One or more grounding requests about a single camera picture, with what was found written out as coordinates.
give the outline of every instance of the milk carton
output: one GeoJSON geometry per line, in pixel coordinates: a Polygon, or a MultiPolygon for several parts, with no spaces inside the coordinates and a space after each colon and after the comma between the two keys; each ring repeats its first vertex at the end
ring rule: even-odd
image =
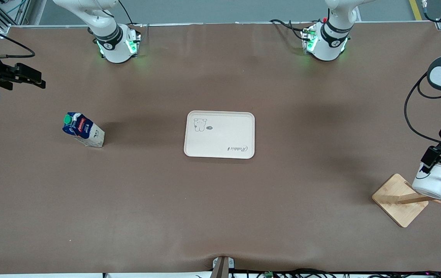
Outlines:
{"type": "Polygon", "coordinates": [[[105,132],[81,113],[68,112],[64,117],[63,131],[74,136],[85,146],[102,147],[105,132]]]}

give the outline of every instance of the green cap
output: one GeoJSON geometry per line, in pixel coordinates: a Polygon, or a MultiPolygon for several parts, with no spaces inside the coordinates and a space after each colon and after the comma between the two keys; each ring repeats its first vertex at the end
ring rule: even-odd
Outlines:
{"type": "Polygon", "coordinates": [[[72,117],[69,116],[69,115],[66,115],[66,116],[64,117],[64,123],[65,123],[66,125],[72,123],[72,117]]]}

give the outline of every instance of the white tray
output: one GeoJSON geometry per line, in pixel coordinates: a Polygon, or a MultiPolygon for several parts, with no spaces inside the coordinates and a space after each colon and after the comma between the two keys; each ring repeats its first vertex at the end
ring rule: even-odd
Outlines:
{"type": "Polygon", "coordinates": [[[192,157],[252,158],[253,114],[191,111],[186,122],[184,153],[192,157]]]}

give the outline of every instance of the mug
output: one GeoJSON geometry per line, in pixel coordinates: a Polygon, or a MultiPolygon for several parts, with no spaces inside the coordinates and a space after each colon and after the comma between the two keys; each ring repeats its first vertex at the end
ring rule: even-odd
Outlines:
{"type": "Polygon", "coordinates": [[[420,163],[420,169],[413,181],[413,189],[428,197],[441,199],[441,164],[434,165],[428,174],[421,171],[423,165],[420,163]]]}

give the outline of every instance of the brown tabletop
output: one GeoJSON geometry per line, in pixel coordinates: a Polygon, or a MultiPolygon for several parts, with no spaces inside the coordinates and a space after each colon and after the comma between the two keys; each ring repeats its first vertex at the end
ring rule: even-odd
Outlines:
{"type": "MultiPolygon", "coordinates": [[[[357,24],[333,62],[280,25],[142,31],[141,57],[111,64],[86,29],[11,29],[36,57],[4,62],[47,88],[0,90],[0,273],[201,271],[218,255],[238,269],[441,271],[439,205],[404,229],[371,200],[394,173],[411,181],[430,146],[402,109],[441,56],[433,23],[357,24]],[[192,110],[254,114],[254,157],[185,156],[192,110]],[[105,130],[103,148],[62,132],[68,111],[105,130]]],[[[436,136],[441,100],[415,94],[410,117],[436,136]]]]}

